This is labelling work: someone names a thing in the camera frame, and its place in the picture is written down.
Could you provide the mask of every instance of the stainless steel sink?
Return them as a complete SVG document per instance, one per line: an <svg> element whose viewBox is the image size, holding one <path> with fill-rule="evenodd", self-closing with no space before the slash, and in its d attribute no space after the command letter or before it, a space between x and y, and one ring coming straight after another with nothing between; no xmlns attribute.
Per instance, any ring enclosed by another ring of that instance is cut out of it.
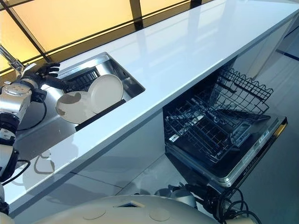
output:
<svg viewBox="0 0 299 224"><path fill-rule="evenodd" d="M126 102L142 93L145 89L126 70L124 70L109 54L101 53L86 61L75 64L59 72L58 77L77 83L76 89L67 90L87 91L90 84L98 76L105 74L116 75L123 84L123 98ZM14 147L19 150L20 158L31 160L44 151L64 140L76 132L76 124L62 119L56 112L57 100L65 93L52 87L44 88L48 94L46 98L47 115L44 121L27 131L17 133ZM19 129L32 126L43 116L43 105L31 103Z"/></svg>

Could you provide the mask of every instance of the glossy countertop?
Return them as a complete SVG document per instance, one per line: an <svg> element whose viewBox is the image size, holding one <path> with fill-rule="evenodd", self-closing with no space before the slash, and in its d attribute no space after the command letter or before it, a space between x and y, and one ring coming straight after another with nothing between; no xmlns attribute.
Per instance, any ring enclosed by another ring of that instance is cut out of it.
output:
<svg viewBox="0 0 299 224"><path fill-rule="evenodd" d="M215 0L62 62L63 70L105 51L145 91L56 144L42 157L34 158L34 166L4 187L11 210L269 35L298 11L299 5L288 1Z"/></svg>

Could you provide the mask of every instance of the metal pipe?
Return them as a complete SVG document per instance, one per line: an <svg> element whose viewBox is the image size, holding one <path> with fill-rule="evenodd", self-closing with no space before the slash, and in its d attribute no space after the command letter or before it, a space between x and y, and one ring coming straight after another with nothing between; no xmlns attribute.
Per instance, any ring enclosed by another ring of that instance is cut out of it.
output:
<svg viewBox="0 0 299 224"><path fill-rule="evenodd" d="M15 70L17 77L22 74L25 66L18 59L14 58L1 44L0 54L5 57L9 65Z"/></svg>
<svg viewBox="0 0 299 224"><path fill-rule="evenodd" d="M16 61L16 59L1 44L0 44L0 54L2 54L10 64Z"/></svg>

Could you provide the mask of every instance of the wire rack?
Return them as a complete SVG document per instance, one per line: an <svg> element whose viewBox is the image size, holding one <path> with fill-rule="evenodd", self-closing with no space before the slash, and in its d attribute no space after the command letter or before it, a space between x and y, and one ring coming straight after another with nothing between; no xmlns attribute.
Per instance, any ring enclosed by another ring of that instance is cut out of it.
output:
<svg viewBox="0 0 299 224"><path fill-rule="evenodd" d="M215 85L166 112L165 136L172 142L186 138L217 163L229 149L246 140L251 124L269 108L265 101L272 93L273 89L258 81L223 68Z"/></svg>
<svg viewBox="0 0 299 224"><path fill-rule="evenodd" d="M92 69L78 76L75 76L68 80L68 82L72 82L72 87L65 90L65 93L73 91L88 91L90 85L99 76L100 75L96 69Z"/></svg>

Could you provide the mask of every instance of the white plate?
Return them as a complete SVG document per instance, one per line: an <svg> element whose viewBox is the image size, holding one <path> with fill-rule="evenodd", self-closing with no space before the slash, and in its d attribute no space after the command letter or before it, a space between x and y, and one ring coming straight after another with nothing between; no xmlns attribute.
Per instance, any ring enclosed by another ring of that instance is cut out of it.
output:
<svg viewBox="0 0 299 224"><path fill-rule="evenodd" d="M66 93L58 99L56 111L63 119L81 124L96 114L89 107L88 98L88 92L84 91Z"/></svg>
<svg viewBox="0 0 299 224"><path fill-rule="evenodd" d="M91 84L88 94L92 111L100 113L121 100L123 86L117 76L102 75Z"/></svg>

